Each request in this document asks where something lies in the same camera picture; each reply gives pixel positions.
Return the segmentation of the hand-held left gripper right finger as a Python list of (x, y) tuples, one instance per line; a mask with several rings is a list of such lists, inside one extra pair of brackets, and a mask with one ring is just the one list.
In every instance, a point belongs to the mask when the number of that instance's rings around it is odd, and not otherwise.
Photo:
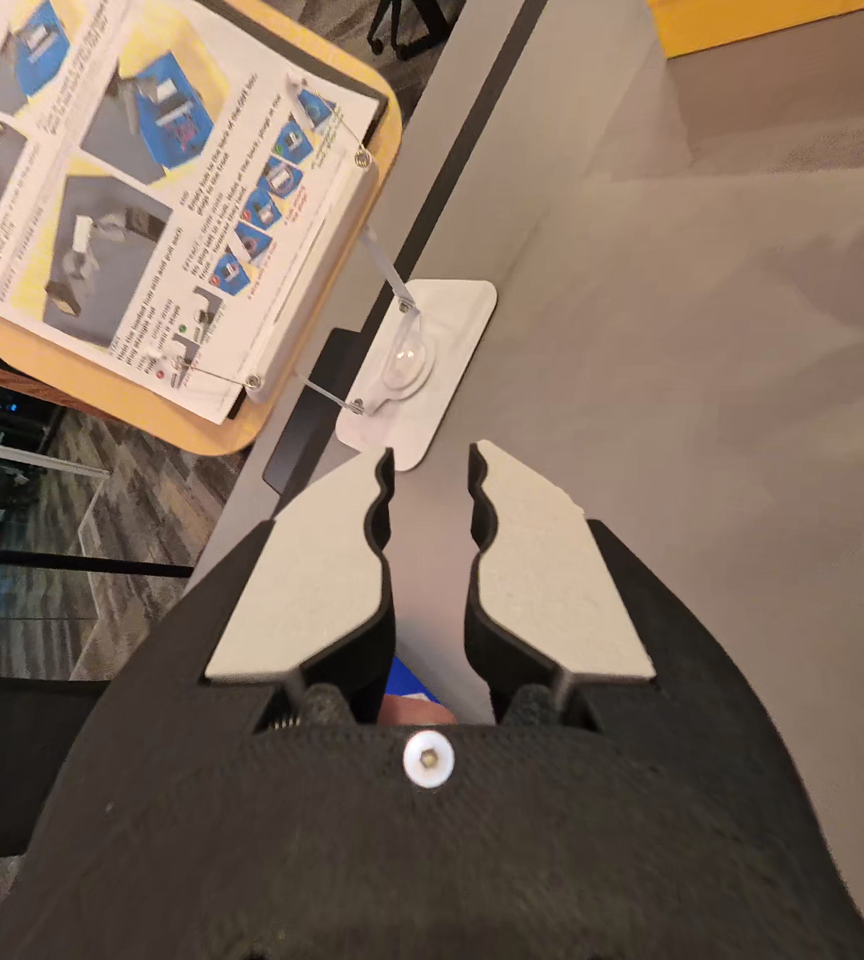
[(491, 689), (648, 684), (653, 660), (583, 509), (494, 442), (469, 449), (465, 656)]

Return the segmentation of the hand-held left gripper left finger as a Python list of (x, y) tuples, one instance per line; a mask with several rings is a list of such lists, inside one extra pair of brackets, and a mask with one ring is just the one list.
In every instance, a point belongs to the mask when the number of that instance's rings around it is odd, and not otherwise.
[(386, 565), (367, 528), (388, 504), (394, 452), (371, 447), (298, 494), (270, 534), (204, 678), (284, 680), (379, 613)]

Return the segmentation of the blue plastic bin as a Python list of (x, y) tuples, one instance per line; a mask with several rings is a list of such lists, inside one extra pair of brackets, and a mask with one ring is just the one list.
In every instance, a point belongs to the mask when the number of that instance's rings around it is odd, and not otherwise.
[(423, 682), (396, 655), (392, 658), (384, 696), (441, 705)]

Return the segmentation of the instruction sheet on wooden stand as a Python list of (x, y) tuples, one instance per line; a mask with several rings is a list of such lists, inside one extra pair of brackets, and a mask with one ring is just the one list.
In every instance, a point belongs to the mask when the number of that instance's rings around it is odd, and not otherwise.
[(489, 320), (498, 292), (485, 280), (405, 281), (368, 223), (402, 144), (402, 113), (376, 70), (264, 2), (227, 2), (308, 56), (388, 97), (368, 139), (351, 204), (331, 228), (322, 260), (300, 276), (299, 325), (263, 388), (242, 394), (230, 417), (211, 424), (138, 385), (0, 317), (0, 358), (86, 407), (193, 453), (224, 455), (257, 437), (286, 393), (307, 388), (340, 409), (347, 446), (393, 450), (395, 467), (425, 457)]

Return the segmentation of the printed instruction sheet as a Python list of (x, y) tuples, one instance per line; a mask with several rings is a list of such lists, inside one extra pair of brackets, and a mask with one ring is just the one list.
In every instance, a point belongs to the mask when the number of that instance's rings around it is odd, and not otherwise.
[(0, 317), (222, 425), (388, 102), (228, 2), (0, 2)]

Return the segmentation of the black office chair with wheels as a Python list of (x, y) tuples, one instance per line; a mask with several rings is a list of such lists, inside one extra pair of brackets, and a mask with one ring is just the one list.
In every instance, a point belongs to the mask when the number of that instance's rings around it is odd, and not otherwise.
[[(366, 30), (366, 43), (375, 55), (383, 53), (386, 46), (401, 62), (407, 62), (417, 56), (445, 44), (458, 20), (457, 13), (451, 19), (447, 17), (442, 4), (438, 1), (412, 1), (420, 23), (425, 33), (409, 42), (400, 40), (400, 26), (402, 19), (402, 1), (379, 1), (376, 5), (370, 24)], [(389, 16), (388, 44), (378, 36), (383, 20)]]

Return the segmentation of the yellow plastic bin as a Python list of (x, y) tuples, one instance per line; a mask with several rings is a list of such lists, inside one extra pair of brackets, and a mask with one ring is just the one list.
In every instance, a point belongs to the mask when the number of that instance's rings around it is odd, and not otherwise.
[(649, 1), (666, 59), (864, 11), (864, 1)]

